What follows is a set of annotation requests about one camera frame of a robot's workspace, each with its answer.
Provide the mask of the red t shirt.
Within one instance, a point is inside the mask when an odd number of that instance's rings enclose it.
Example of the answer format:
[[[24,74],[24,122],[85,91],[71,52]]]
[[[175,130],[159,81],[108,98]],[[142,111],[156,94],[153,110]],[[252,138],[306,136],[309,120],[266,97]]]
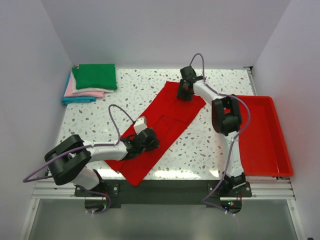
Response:
[[[145,151],[140,156],[129,160],[106,160],[116,172],[120,172],[133,186],[138,186],[149,171],[160,160],[168,148],[187,129],[206,102],[200,96],[192,100],[177,98],[179,83],[167,81],[155,99],[141,114],[146,117],[159,140],[159,147]]]

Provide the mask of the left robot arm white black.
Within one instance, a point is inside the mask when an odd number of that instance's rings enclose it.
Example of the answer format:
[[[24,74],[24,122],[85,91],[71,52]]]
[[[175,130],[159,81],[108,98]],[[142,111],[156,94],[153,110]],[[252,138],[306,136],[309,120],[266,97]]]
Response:
[[[45,157],[51,176],[57,186],[67,183],[84,187],[92,196],[104,190],[101,177],[87,169],[90,162],[105,160],[126,161],[159,147],[159,140],[152,128],[121,138],[119,143],[89,143],[74,134],[49,151]]]

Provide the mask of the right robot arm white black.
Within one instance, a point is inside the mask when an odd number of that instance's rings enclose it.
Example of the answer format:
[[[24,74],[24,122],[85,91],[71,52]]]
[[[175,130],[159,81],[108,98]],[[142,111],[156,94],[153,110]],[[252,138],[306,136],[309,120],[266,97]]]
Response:
[[[194,95],[200,96],[211,106],[211,123],[214,131],[226,149],[226,170],[223,172],[223,192],[230,197],[235,196],[241,186],[246,183],[246,176],[241,163],[239,134],[241,132],[242,115],[239,103],[234,94],[216,92],[210,87],[202,75],[198,76],[192,66],[180,69],[181,80],[177,98],[190,101]]]

